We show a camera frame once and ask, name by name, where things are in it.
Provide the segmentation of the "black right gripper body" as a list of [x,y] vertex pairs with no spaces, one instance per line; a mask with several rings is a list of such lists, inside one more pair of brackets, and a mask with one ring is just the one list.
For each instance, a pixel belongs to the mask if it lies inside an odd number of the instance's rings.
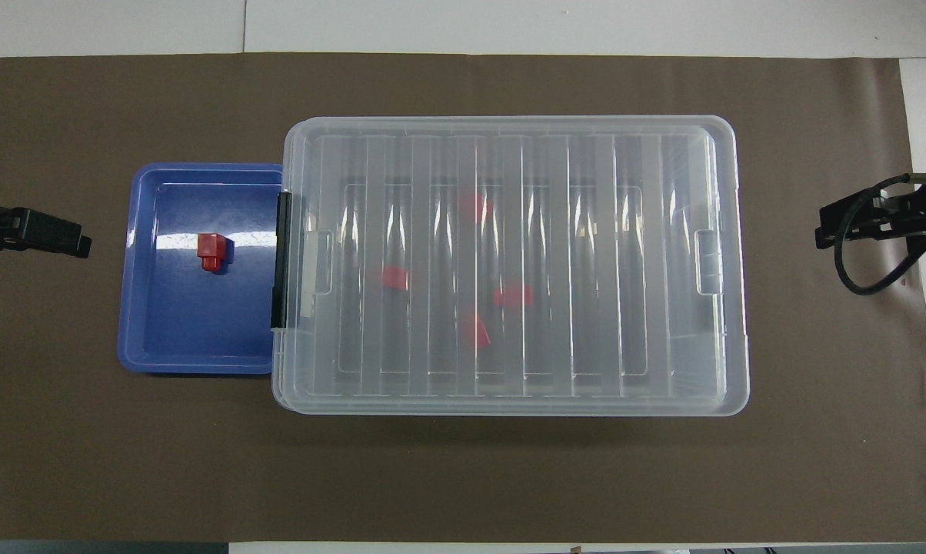
[[912,248],[917,239],[926,238],[926,185],[916,192],[899,194],[886,199],[890,239],[904,238]]

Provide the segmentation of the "brown paper table mat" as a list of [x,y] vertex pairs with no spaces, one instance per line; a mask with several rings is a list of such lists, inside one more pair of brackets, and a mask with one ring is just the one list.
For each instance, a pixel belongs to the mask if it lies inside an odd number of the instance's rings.
[[[751,396],[724,418],[305,416],[267,379],[116,358],[133,175],[280,162],[320,115],[718,115],[737,137]],[[0,205],[90,259],[0,252],[0,540],[926,542],[926,302],[814,247],[909,172],[889,58],[0,58]]]

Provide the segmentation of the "blue plastic tray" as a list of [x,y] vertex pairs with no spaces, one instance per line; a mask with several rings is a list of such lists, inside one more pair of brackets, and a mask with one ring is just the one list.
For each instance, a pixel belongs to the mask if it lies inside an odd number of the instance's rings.
[[[281,166],[154,162],[132,179],[116,354],[140,374],[269,375]],[[197,234],[228,241],[202,270]]]

